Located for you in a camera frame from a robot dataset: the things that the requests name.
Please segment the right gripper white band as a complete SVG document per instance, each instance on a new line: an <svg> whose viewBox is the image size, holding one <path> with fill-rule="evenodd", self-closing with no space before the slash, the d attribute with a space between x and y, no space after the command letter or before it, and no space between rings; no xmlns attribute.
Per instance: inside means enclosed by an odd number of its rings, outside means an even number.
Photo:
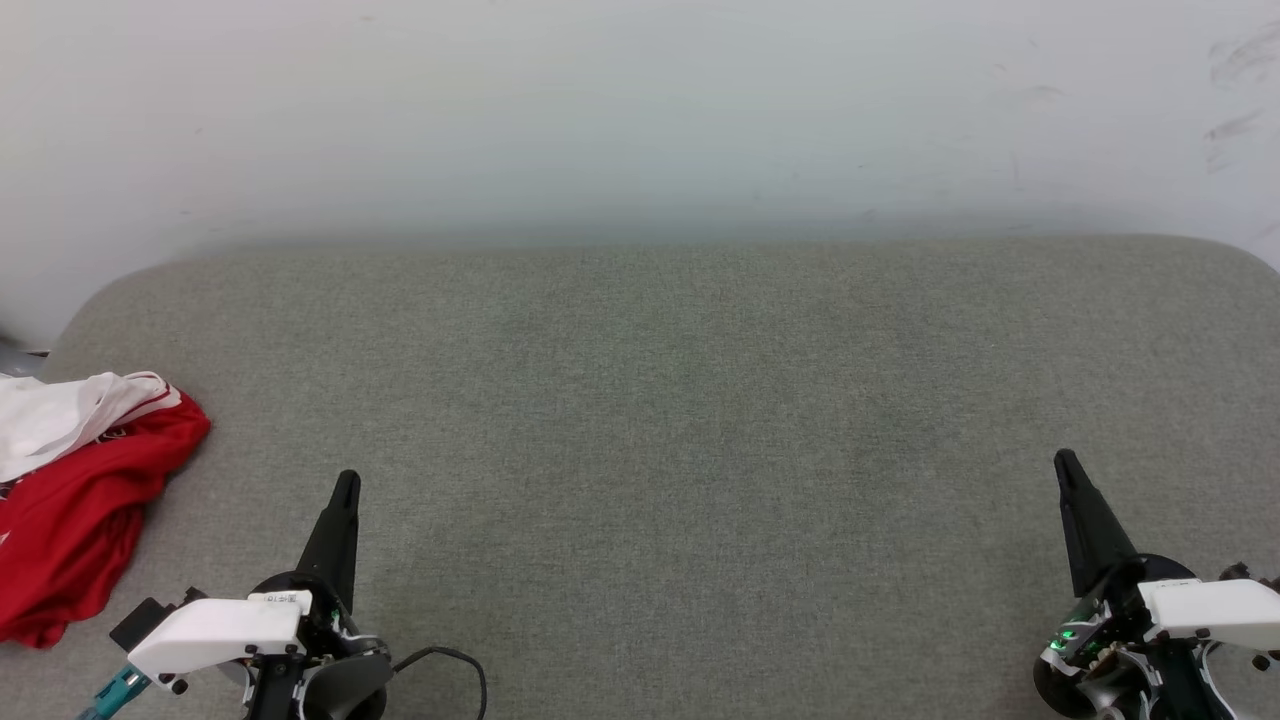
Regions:
<svg viewBox="0 0 1280 720"><path fill-rule="evenodd" d="M1078 601L1036 661L1042 701L1070 719L1236 719L1210 659L1235 646L1262 671L1277 660L1275 587L1240 562L1204 582L1138 555L1076 454L1059 450L1053 469Z"/></svg>

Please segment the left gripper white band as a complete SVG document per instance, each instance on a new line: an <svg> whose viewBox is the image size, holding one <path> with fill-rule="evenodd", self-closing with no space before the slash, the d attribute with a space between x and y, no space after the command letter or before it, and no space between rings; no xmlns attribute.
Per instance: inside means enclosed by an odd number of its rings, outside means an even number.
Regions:
<svg viewBox="0 0 1280 720"><path fill-rule="evenodd" d="M380 719L387 644L358 630L355 573L361 478L343 470L296 571L242 600L191 588L179 605L147 598L128 616L128 662L180 694L216 667L241 687L248 719Z"/></svg>

